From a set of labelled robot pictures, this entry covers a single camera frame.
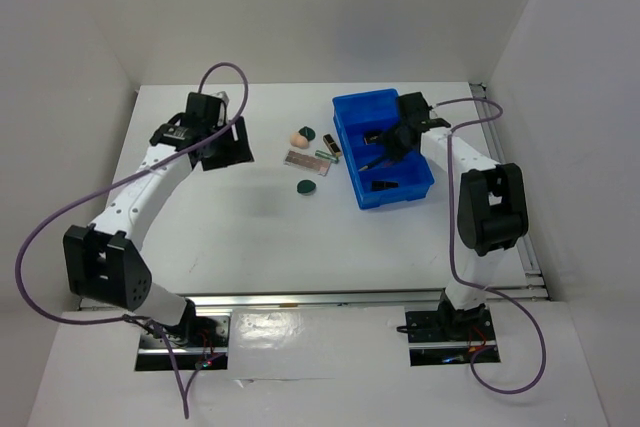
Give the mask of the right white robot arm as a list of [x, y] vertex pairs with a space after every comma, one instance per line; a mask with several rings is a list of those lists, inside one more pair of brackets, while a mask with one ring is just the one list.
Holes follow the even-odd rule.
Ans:
[[452, 280], [439, 301], [436, 326], [457, 339], [480, 322], [499, 264], [528, 232], [522, 171], [461, 139], [457, 132], [474, 123], [453, 126], [435, 116], [422, 93], [402, 95], [396, 106], [399, 121], [380, 140], [387, 157], [423, 153], [447, 174]]

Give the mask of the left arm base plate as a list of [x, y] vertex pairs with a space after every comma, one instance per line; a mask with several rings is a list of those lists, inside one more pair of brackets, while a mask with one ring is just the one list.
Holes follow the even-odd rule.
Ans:
[[[175, 365], [180, 371], [222, 371], [228, 369], [230, 316], [214, 315], [200, 320], [187, 338], [165, 332]], [[134, 370], [166, 372], [174, 365], [164, 340], [151, 325], [140, 334]]]

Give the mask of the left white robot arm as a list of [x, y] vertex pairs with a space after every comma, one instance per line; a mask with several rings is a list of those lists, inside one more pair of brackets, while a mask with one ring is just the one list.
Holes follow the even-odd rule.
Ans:
[[151, 136], [137, 179], [88, 226], [72, 226], [63, 237], [72, 293], [156, 321], [176, 346], [196, 343], [215, 324], [198, 316], [191, 300], [158, 285], [141, 250], [166, 201], [196, 167], [252, 161], [245, 121], [229, 121], [228, 103], [225, 92], [189, 93], [185, 111]]

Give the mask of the dark green powder puff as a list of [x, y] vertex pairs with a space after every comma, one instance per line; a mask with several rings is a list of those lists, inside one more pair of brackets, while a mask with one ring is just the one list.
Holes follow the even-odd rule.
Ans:
[[312, 142], [316, 138], [316, 132], [309, 126], [304, 126], [299, 129], [298, 133], [304, 137], [308, 142]]

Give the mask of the peach makeup sponge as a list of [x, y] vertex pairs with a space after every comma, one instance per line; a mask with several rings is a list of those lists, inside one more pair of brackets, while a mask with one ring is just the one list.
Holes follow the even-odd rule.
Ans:
[[293, 147], [296, 147], [299, 149], [307, 149], [309, 147], [309, 140], [303, 135], [301, 135], [299, 132], [294, 132], [290, 136], [289, 141]]

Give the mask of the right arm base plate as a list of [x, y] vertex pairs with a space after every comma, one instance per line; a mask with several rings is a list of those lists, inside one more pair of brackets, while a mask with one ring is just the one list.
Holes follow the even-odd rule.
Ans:
[[485, 305], [468, 313], [445, 305], [436, 310], [406, 311], [405, 323], [396, 328], [408, 342], [412, 367], [501, 361], [489, 309]]

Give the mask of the green gold mascara pen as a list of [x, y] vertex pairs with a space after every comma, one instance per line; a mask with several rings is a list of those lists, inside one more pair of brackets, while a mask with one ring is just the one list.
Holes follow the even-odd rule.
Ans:
[[367, 164], [363, 165], [362, 167], [360, 167], [358, 169], [358, 171], [362, 172], [362, 171], [366, 171], [366, 170], [369, 170], [371, 168], [374, 168], [377, 165], [381, 164], [385, 160], [386, 160], [386, 156], [380, 156], [380, 157], [368, 162]]

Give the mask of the black gold compact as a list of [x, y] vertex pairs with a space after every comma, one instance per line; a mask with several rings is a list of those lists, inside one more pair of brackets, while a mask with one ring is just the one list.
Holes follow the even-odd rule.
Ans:
[[363, 142], [365, 145], [372, 145], [378, 142], [378, 139], [382, 135], [381, 131], [369, 131], [363, 135]]

